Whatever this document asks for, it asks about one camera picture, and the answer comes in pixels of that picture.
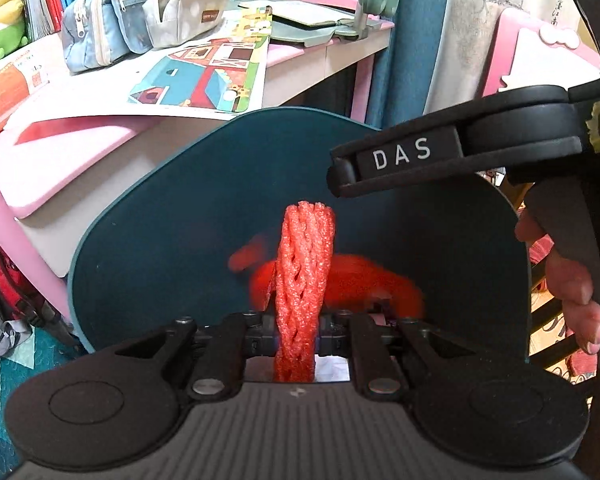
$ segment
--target curtain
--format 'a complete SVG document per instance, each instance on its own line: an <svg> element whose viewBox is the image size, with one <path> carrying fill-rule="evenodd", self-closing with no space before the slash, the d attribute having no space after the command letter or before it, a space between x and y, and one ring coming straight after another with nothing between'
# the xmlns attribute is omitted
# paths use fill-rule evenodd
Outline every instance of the curtain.
<svg viewBox="0 0 600 480"><path fill-rule="evenodd" d="M500 13L507 7L523 9L558 27L577 30L580 22L573 0L447 0L426 113L481 94L493 33Z"/></svg>
<svg viewBox="0 0 600 480"><path fill-rule="evenodd" d="M422 115L445 7L446 0L400 0L391 44L376 54L368 124L386 127Z"/></svg>

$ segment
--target beige pencil case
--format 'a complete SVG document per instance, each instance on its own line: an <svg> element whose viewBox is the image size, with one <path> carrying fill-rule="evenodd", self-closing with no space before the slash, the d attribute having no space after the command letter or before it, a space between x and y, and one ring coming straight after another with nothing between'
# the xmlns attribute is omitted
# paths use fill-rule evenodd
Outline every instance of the beige pencil case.
<svg viewBox="0 0 600 480"><path fill-rule="evenodd" d="M178 46L214 28L229 0L147 0L142 5L154 48Z"/></svg>

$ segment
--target human hand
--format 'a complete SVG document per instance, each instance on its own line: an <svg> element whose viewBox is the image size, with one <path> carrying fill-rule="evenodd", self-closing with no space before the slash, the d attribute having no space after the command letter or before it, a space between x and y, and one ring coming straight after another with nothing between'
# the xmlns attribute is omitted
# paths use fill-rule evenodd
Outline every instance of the human hand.
<svg viewBox="0 0 600 480"><path fill-rule="evenodd" d="M524 210L516 225L516 237L531 245L546 233ZM578 345L588 354L600 350L600 305L591 299L593 282L587 268L567 260L554 248L546 258L546 285L562 300L564 322L573 330Z"/></svg>

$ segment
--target pencil case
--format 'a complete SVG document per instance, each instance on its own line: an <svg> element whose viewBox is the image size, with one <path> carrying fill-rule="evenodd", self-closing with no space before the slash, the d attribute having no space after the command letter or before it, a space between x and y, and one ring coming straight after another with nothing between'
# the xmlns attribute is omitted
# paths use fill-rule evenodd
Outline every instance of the pencil case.
<svg viewBox="0 0 600 480"><path fill-rule="evenodd" d="M147 0L142 8L155 48L178 46L211 30L229 0Z"/></svg>
<svg viewBox="0 0 600 480"><path fill-rule="evenodd" d="M152 44L142 4L147 0L75 0L62 14L64 60L73 73L109 66Z"/></svg>

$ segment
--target dark teal chair backrest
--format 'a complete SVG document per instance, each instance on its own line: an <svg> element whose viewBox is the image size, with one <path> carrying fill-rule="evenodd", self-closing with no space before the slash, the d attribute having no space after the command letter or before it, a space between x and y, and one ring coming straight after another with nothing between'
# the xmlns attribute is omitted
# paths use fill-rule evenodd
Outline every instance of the dark teal chair backrest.
<svg viewBox="0 0 600 480"><path fill-rule="evenodd" d="M526 356L529 275L515 212L479 176L336 199L330 149L375 130L308 108L268 108L231 120L128 190L97 219L74 257L73 320L101 349L193 316L199 324L250 308L248 276L229 256L262 234L275 256L285 207L336 212L339 253L412 278L427 319Z"/></svg>

